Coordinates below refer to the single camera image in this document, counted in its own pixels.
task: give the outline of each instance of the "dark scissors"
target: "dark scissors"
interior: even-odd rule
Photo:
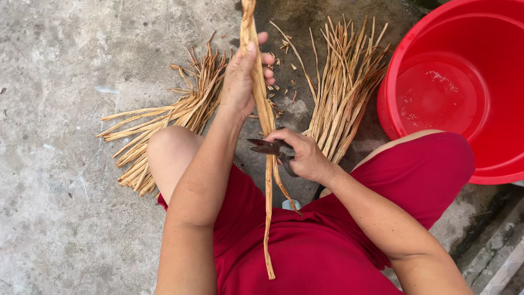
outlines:
[[[284,166],[284,169],[286,169],[286,172],[293,177],[298,177],[298,175],[295,174],[289,166],[289,160],[293,160],[294,155],[288,156],[284,152],[280,151],[280,148],[282,146],[288,149],[293,149],[291,145],[287,144],[285,141],[281,139],[277,139],[273,142],[253,138],[247,140],[255,144],[255,146],[251,147],[252,151],[267,155],[276,155],[277,158],[281,161],[282,165]]]

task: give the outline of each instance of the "person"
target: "person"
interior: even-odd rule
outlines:
[[[268,35],[260,33],[259,42]],[[282,139],[299,176],[332,193],[303,216],[272,209],[264,261],[265,199],[232,165],[244,120],[253,111],[257,48],[226,68],[222,101],[205,137],[171,126],[150,139],[149,167],[167,207],[155,294],[398,294],[380,270],[392,267],[405,294],[472,294],[455,263],[428,232],[474,170],[458,134],[420,131],[374,150],[350,173],[329,162],[315,141],[289,129]],[[269,54],[262,62],[272,64]],[[264,67],[266,82],[275,83]]]

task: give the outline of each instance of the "red bucket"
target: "red bucket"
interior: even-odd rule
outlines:
[[[392,140],[424,129],[461,134],[470,183],[524,179],[524,0],[453,0],[404,36],[377,111]]]

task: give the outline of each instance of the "straw bundle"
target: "straw bundle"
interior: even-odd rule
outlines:
[[[381,63],[381,60],[391,48],[391,44],[385,48],[379,47],[387,23],[375,41],[374,17],[369,37],[364,35],[367,16],[358,35],[353,31],[353,21],[346,22],[345,17],[343,19],[343,25],[339,22],[333,27],[331,18],[328,17],[331,30],[328,29],[328,24],[325,24],[325,32],[321,30],[327,41],[327,59],[322,80],[310,29],[318,80],[316,93],[311,87],[311,78],[306,76],[315,109],[305,135],[314,138],[322,153],[333,163],[342,159],[355,137],[368,100],[386,74],[387,63]]]
[[[267,136],[271,131],[275,130],[275,115],[271,108],[270,101],[266,98],[266,85],[264,80],[264,74],[262,72],[262,62],[260,57],[260,49],[258,49],[258,36],[255,27],[255,19],[253,12],[255,10],[255,0],[242,0],[242,24],[240,30],[240,45],[242,53],[247,51],[247,44],[251,40],[255,43],[257,48],[257,57],[253,66],[251,76],[253,79],[253,97],[258,109],[258,117],[260,119],[260,125],[264,136]],[[271,211],[272,211],[272,183],[271,176],[275,178],[275,183],[280,187],[284,195],[291,202],[291,206],[298,213],[293,199],[289,197],[288,192],[280,181],[278,175],[278,164],[275,155],[266,155],[266,230],[264,233],[264,256],[266,260],[267,274],[270,280],[275,278],[273,271],[273,265],[271,264],[271,257],[268,252],[268,240],[269,240],[269,225],[271,224]]]
[[[178,70],[180,76],[188,85],[188,89],[170,88],[170,90],[182,94],[176,103],[161,108],[148,108],[123,112],[103,117],[101,119],[102,121],[107,121],[125,115],[134,115],[112,126],[96,137],[102,137],[104,141],[112,141],[126,136],[139,134],[116,152],[116,154],[113,155],[113,158],[123,153],[116,163],[116,166],[119,168],[132,162],[132,165],[126,170],[126,172],[124,172],[124,174],[122,174],[118,179],[118,182],[121,186],[127,185],[132,187],[133,191],[140,191],[139,195],[141,197],[146,193],[152,193],[156,186],[155,180],[149,169],[146,155],[147,143],[151,135],[158,130],[165,128],[171,121],[174,121],[172,125],[184,126],[192,132],[200,134],[204,129],[205,123],[209,120],[216,106],[220,103],[219,93],[224,78],[222,70],[226,67],[227,63],[225,52],[218,54],[217,51],[213,54],[211,51],[210,42],[215,33],[213,33],[209,41],[206,43],[208,47],[207,55],[200,58],[200,61],[197,58],[193,47],[191,47],[191,51],[186,48],[191,58],[191,61],[188,61],[188,64],[192,70],[173,64],[170,65],[171,69]],[[184,72],[194,76],[196,89]],[[156,118],[148,122],[135,125],[134,127],[122,131],[114,132],[114,130],[127,123],[140,118],[153,116],[156,116]]]

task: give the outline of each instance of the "hand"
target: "hand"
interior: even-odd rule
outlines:
[[[265,140],[273,142],[277,139],[284,140],[295,150],[294,160],[289,161],[289,166],[298,176],[326,186],[336,174],[337,165],[322,154],[313,138],[284,128],[273,131]]]
[[[267,41],[267,32],[258,34],[258,43],[263,44]],[[257,48],[255,43],[250,41],[247,45],[246,54],[238,50],[226,67],[224,78],[224,87],[222,90],[222,101],[220,102],[219,111],[228,112],[228,115],[240,115],[245,120],[253,112],[255,100],[253,99],[252,89],[253,81],[251,80],[251,69],[256,58]],[[268,53],[261,55],[262,63],[272,65],[275,58]],[[267,85],[273,85],[273,71],[268,67],[262,67]]]

